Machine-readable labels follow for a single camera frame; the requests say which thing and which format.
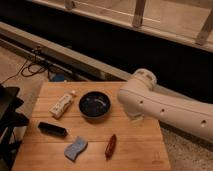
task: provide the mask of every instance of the glass panel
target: glass panel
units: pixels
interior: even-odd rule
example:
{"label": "glass panel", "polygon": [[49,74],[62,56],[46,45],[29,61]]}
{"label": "glass panel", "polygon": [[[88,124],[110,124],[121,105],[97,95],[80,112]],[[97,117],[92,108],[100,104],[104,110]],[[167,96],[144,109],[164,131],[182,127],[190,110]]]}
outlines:
{"label": "glass panel", "polygon": [[[65,0],[35,0],[64,8]],[[132,27],[136,0],[74,0],[75,12],[92,15],[120,26]],[[173,39],[195,40],[205,23],[212,0],[146,0],[143,29],[152,29],[155,34],[168,35]],[[213,42],[213,33],[208,42]]]}

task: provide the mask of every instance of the black chair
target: black chair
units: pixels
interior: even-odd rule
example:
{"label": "black chair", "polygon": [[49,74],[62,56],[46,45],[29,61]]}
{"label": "black chair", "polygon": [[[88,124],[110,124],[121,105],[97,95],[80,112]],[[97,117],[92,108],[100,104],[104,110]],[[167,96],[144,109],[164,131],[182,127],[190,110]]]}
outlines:
{"label": "black chair", "polygon": [[0,85],[0,158],[3,158],[11,169],[21,141],[10,143],[14,127],[27,126],[29,119],[15,110],[24,102],[17,98],[18,87]]}

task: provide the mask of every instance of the black bowl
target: black bowl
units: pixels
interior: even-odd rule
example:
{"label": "black bowl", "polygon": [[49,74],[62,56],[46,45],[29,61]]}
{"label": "black bowl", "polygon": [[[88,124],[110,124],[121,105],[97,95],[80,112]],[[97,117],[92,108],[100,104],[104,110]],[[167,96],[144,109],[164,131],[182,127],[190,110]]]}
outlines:
{"label": "black bowl", "polygon": [[103,117],[110,108],[110,100],[106,94],[92,91],[85,94],[79,102],[80,111],[89,119]]}

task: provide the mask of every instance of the metal railing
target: metal railing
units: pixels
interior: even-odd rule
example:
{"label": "metal railing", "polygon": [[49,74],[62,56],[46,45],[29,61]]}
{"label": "metal railing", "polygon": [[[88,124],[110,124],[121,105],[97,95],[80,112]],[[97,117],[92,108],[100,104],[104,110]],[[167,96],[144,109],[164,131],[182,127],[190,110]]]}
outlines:
{"label": "metal railing", "polygon": [[212,0],[30,1],[213,52]]}

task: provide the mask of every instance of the black object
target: black object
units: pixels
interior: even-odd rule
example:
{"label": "black object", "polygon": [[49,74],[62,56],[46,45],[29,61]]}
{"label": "black object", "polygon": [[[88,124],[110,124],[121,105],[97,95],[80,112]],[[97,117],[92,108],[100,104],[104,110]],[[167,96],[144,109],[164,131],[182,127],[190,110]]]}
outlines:
{"label": "black object", "polygon": [[52,125],[45,122],[40,122],[38,125],[38,128],[41,130],[42,133],[50,134],[50,135],[56,135],[59,137],[65,137],[67,135],[67,131],[65,128]]}
{"label": "black object", "polygon": [[16,108],[24,102],[17,98],[18,87],[6,87],[0,85],[0,136],[4,133],[0,143],[0,158],[3,158],[7,166],[11,169],[16,152],[22,141],[10,143],[14,127],[27,126],[29,120],[22,114],[17,113]]}
{"label": "black object", "polygon": [[79,108],[88,118],[100,117],[108,112],[110,108],[110,100],[106,94],[92,91],[81,98]]}

